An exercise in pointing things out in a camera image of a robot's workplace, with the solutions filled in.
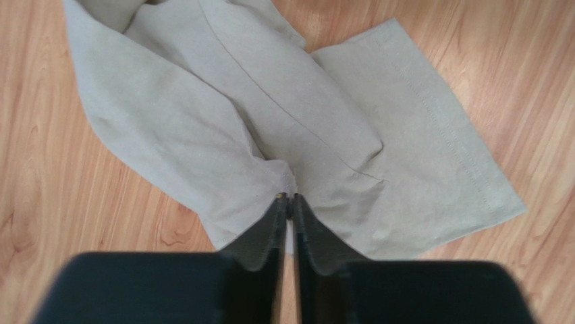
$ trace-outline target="wood grain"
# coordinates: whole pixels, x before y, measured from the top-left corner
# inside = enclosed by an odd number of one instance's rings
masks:
[[[396,17],[453,88],[530,212],[424,255],[485,259],[542,323],[575,323],[573,1],[276,0],[308,40]],[[212,250],[198,217],[118,161],[76,92],[59,0],[0,1],[0,319],[26,323],[85,250]],[[288,263],[282,323],[295,323]]]

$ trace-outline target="crumpled cloth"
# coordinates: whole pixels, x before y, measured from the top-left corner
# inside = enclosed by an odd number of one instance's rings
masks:
[[[216,248],[278,192],[374,259],[526,208],[449,86],[390,20],[308,54],[269,0],[64,0],[104,145],[196,211]]]

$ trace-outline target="garment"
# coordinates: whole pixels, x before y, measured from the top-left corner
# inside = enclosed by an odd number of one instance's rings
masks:
[[[217,248],[278,192],[369,257],[414,257],[524,211],[396,21],[307,54],[267,0],[65,0],[103,143]]]

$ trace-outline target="wooden floor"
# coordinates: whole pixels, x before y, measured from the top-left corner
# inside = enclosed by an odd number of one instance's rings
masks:
[[[400,21],[530,209],[423,257],[502,263],[542,323],[575,323],[575,3],[275,2],[310,51]],[[0,0],[0,84],[0,322],[26,323],[78,252],[213,249],[191,210],[93,134],[60,0]],[[282,321],[295,323],[287,285]]]

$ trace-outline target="wooden table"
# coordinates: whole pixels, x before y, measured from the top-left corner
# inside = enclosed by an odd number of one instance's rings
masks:
[[[423,257],[502,263],[542,323],[575,323],[575,3],[275,3],[309,51],[400,21],[530,209]],[[93,134],[60,0],[0,1],[0,84],[2,323],[27,322],[55,272],[78,252],[213,249],[193,211]],[[293,280],[286,284],[282,321],[295,323]]]

